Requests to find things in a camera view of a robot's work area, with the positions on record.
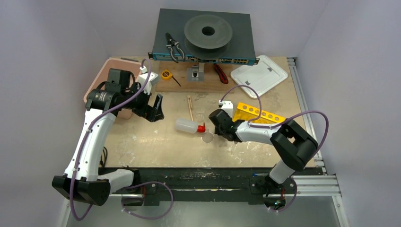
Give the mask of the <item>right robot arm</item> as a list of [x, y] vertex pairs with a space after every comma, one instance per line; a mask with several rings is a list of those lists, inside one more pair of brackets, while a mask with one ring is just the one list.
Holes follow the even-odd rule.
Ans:
[[233, 121], [229, 114], [217, 109], [209, 115], [215, 134], [232, 142], [258, 142], [272, 145], [280, 156], [279, 162], [265, 180], [270, 192], [278, 192], [296, 171], [302, 171], [318, 151], [318, 142], [294, 120], [280, 124], [250, 124]]

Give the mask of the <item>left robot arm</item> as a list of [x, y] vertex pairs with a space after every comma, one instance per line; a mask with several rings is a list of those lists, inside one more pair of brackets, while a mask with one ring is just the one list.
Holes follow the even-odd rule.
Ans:
[[108, 174], [98, 172], [105, 140], [118, 113], [131, 110], [149, 122], [164, 118], [163, 96], [156, 96], [153, 106], [148, 105], [152, 85], [160, 77], [156, 73], [138, 75], [110, 69], [106, 81], [101, 82], [87, 95], [84, 127], [74, 155], [61, 176], [54, 176], [52, 187], [65, 198], [102, 206], [109, 194], [124, 188], [128, 193], [140, 190], [141, 180], [129, 170], [115, 170]]

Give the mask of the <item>yellow test tube rack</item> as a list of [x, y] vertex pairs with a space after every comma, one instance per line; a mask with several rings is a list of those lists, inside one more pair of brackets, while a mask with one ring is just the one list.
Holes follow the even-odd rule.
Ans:
[[[254, 119], [254, 118], [258, 117], [259, 113], [260, 113], [260, 109], [258, 107], [239, 102], [232, 119], [234, 122], [237, 120], [248, 121], [250, 119]], [[286, 118], [284, 118], [282, 116], [262, 110], [260, 118], [252, 121], [252, 123], [274, 124], [274, 123], [283, 122], [283, 121], [285, 121], [285, 119]]]

